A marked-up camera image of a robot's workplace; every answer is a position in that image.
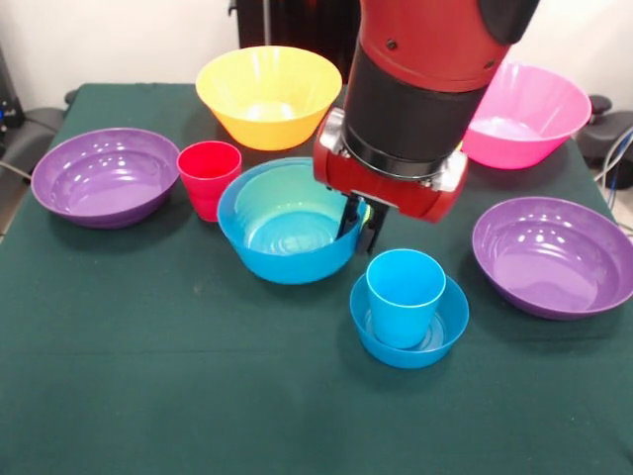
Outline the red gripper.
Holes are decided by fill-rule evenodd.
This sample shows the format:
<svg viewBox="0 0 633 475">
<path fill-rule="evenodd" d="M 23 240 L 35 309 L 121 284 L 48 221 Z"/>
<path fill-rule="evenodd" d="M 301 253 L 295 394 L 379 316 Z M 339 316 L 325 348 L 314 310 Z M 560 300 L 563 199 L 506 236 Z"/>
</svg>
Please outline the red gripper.
<svg viewBox="0 0 633 475">
<path fill-rule="evenodd" d="M 465 153 L 454 150 L 440 163 L 439 170 L 428 177 L 402 180 L 372 169 L 347 150 L 342 139 L 343 119 L 344 111 L 333 108 L 321 122 L 314 145 L 313 169 L 317 181 L 350 195 L 337 235 L 359 236 L 357 253 L 373 252 L 390 207 L 427 222 L 438 222 L 450 212 L 466 182 L 469 160 Z M 362 197 L 378 203 L 368 203 L 365 213 Z"/>
</svg>

